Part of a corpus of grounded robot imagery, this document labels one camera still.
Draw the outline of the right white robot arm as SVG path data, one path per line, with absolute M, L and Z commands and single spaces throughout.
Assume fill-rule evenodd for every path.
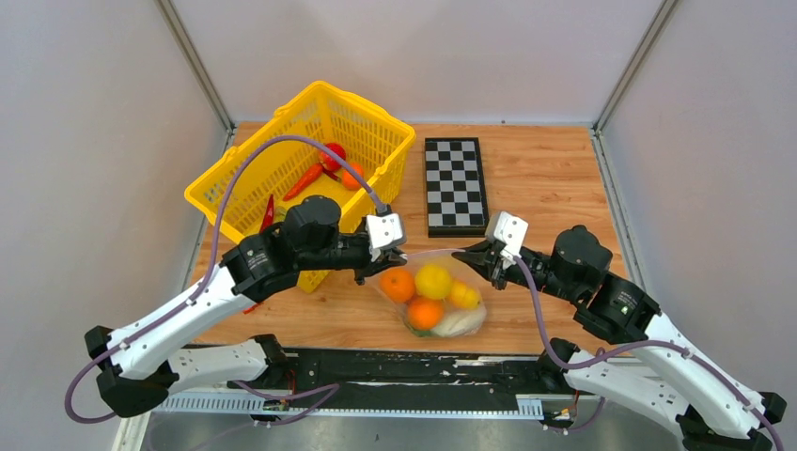
M 537 379 L 611 400 L 671 428 L 688 450 L 781 450 L 787 408 L 718 367 L 641 287 L 610 269 L 612 252 L 585 226 L 561 232 L 553 250 L 522 245 L 525 223 L 495 221 L 484 241 L 454 253 L 496 289 L 527 288 L 544 351 Z M 574 318 L 608 350 L 590 353 L 548 334 L 540 298 L 570 303 Z

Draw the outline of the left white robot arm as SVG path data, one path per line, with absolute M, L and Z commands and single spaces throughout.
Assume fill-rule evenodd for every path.
M 193 287 L 123 328 L 97 326 L 86 334 L 100 374 L 105 404 L 128 418 L 169 396 L 223 381 L 259 381 L 266 388 L 287 378 L 285 354 L 272 336 L 238 345 L 191 349 L 189 343 L 223 319 L 294 288 L 302 272 L 353 272 L 357 284 L 402 266 L 403 223 L 391 210 L 365 216 L 352 233 L 339 229 L 341 209 L 312 195 L 288 209 L 283 221 L 243 239 Z

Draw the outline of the yellow peach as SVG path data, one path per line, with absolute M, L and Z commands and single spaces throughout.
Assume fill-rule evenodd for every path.
M 482 297 L 478 289 L 465 284 L 461 280 L 454 280 L 446 300 L 455 308 L 475 310 L 479 308 Z

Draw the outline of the yellow plastic basket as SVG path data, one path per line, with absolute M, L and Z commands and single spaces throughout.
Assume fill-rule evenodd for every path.
M 316 81 L 276 109 L 269 122 L 242 144 L 229 148 L 220 160 L 190 183 L 184 191 L 185 199 L 209 222 L 215 222 L 219 204 L 241 163 L 266 141 L 287 134 L 342 146 L 347 161 L 363 167 L 367 183 L 385 204 L 393 203 L 399 194 L 406 157 L 416 140 L 413 127 L 392 117 L 381 106 Z M 258 232 L 270 200 L 276 208 L 275 219 L 280 221 L 287 209 L 313 194 L 334 199 L 341 207 L 341 231 L 353 232 L 365 215 L 375 211 L 372 200 L 362 189 L 349 190 L 323 176 L 291 200 L 284 198 L 318 160 L 316 148 L 295 141 L 263 151 L 234 183 L 221 233 L 238 243 Z

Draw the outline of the white radish with leaves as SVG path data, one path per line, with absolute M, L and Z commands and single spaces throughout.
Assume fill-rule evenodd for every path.
M 485 318 L 486 309 L 455 309 L 445 313 L 441 321 L 429 330 L 431 336 L 457 337 L 473 334 L 479 330 Z

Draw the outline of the clear zip top bag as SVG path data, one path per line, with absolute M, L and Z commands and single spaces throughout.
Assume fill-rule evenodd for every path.
M 403 266 L 369 278 L 403 325 L 419 337 L 453 338 L 478 332 L 487 306 L 471 268 L 454 258 L 458 248 L 407 256 Z

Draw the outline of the yellow lemon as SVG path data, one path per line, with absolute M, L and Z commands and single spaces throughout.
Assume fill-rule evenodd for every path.
M 444 299 L 453 281 L 451 272 L 437 264 L 424 265 L 414 275 L 416 294 L 433 300 Z

